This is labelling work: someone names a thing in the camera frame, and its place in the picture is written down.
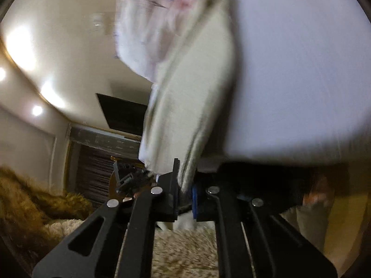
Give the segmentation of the beige cable knit sweater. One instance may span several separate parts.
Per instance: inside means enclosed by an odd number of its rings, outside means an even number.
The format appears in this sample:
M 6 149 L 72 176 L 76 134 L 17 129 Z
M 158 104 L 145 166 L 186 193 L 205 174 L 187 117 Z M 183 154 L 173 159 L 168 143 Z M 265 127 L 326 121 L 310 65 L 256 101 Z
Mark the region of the beige cable knit sweater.
M 235 0 L 201 0 L 161 66 L 145 115 L 139 159 L 154 174 L 177 174 L 179 208 L 191 207 L 198 162 L 237 67 L 231 8 Z

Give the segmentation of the beige shaggy rug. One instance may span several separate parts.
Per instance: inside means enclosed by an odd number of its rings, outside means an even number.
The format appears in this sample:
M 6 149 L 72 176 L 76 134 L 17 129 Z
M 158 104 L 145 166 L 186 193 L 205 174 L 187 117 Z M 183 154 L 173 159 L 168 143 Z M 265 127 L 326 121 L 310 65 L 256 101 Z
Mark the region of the beige shaggy rug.
M 191 213 L 155 228 L 152 277 L 218 277 L 214 223 L 197 222 Z

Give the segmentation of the brown furry blanket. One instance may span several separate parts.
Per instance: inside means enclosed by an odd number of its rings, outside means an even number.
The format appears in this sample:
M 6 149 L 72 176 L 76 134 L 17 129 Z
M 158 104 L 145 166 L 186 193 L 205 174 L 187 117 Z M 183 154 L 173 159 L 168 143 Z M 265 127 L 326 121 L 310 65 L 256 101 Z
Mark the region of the brown furry blanket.
M 53 195 L 1 167 L 1 232 L 29 272 L 93 211 L 80 194 Z

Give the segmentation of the lavender bed sheet mattress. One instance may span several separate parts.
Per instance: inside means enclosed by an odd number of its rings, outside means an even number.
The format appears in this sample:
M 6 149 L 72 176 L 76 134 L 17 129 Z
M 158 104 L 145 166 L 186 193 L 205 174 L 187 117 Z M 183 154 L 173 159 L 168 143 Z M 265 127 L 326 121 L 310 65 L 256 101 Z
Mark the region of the lavender bed sheet mattress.
M 236 0 L 237 75 L 204 156 L 300 164 L 370 156 L 366 0 Z

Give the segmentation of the left pink floral pillow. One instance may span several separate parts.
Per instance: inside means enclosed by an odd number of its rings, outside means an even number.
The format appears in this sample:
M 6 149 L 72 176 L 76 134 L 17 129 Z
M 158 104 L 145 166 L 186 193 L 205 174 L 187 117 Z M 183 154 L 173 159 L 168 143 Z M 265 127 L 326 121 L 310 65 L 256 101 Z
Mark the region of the left pink floral pillow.
M 116 0 L 117 57 L 154 83 L 191 9 L 199 0 Z

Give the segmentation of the black wall television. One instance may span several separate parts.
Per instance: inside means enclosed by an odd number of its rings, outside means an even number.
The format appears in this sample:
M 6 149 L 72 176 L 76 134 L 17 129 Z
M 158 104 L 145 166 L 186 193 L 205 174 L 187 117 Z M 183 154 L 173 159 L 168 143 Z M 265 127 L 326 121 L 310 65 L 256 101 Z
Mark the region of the black wall television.
M 96 93 L 110 129 L 141 136 L 147 106 L 136 102 Z

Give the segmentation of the white wall switch panel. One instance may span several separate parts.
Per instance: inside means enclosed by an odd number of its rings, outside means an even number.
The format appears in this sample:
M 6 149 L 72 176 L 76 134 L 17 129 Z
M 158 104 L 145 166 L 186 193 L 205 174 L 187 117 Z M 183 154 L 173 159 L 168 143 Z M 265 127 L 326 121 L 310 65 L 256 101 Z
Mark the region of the white wall switch panel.
M 91 24 L 95 28 L 108 29 L 110 28 L 111 22 L 112 19 L 110 12 L 91 14 Z

